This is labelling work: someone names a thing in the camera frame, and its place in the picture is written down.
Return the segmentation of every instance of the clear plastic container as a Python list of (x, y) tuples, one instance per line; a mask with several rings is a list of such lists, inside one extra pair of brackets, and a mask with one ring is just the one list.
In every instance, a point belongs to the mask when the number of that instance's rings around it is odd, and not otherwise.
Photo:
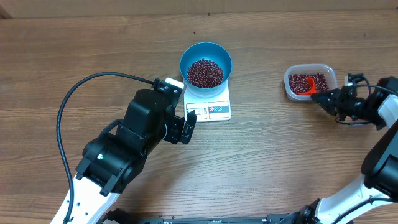
[(289, 85), (289, 75), (322, 73), (325, 75), (329, 90), (338, 88), (336, 75), (331, 67), (324, 64), (294, 65), (285, 73), (285, 89), (287, 98), (293, 101), (311, 101), (311, 96), (297, 95), (292, 92)]

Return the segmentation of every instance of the wall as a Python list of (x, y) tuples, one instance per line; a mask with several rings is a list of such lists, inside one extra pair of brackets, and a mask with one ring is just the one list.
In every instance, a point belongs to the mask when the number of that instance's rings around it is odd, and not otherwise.
[(0, 0), (12, 18), (395, 9), (398, 0)]

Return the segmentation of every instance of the orange spoon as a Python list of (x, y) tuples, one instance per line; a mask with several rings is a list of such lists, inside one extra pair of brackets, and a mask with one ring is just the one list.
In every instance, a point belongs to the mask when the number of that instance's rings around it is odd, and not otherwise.
[(310, 84), (311, 89), (309, 91), (306, 91), (305, 93), (297, 93), (298, 95), (310, 96), (312, 93), (318, 93), (317, 86), (315, 85), (315, 81), (313, 80), (313, 78), (307, 78), (307, 81)]

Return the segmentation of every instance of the white scale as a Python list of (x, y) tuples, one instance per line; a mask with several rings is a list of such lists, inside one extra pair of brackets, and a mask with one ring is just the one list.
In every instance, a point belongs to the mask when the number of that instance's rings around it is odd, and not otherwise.
[(184, 94), (185, 117), (193, 110), (198, 117), (197, 122), (229, 121), (231, 119), (231, 102), (228, 82), (220, 94), (208, 98), (199, 97), (187, 88)]

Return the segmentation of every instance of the white arm segment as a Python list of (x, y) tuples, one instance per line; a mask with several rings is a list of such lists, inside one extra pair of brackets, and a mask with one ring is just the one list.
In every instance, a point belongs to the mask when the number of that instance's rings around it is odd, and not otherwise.
[(391, 128), (398, 120), (398, 96), (388, 95), (381, 103), (378, 112), (380, 117), (386, 122), (387, 127)]
[[(331, 197), (322, 199), (315, 210), (315, 216), (322, 224), (333, 223), (339, 215), (345, 213), (349, 209), (357, 206), (359, 203), (366, 201), (369, 198), (389, 198), (387, 195), (381, 193), (374, 188), (367, 188), (364, 185), (364, 175), (360, 175), (356, 180), (341, 189)], [(367, 203), (361, 208), (351, 212), (345, 216), (338, 224), (345, 224), (352, 219), (364, 214), (365, 212), (381, 205), (387, 205), (391, 202), (375, 201), (372, 204)]]
[[(81, 180), (73, 178), (73, 186), (75, 188), (74, 205), (70, 218), (73, 223), (95, 224), (103, 213), (118, 199), (120, 194), (109, 193), (107, 197), (100, 194), (101, 187), (91, 180), (83, 177)], [(62, 202), (60, 210), (58, 210), (51, 224), (62, 224), (69, 206), (69, 191), (65, 200)]]

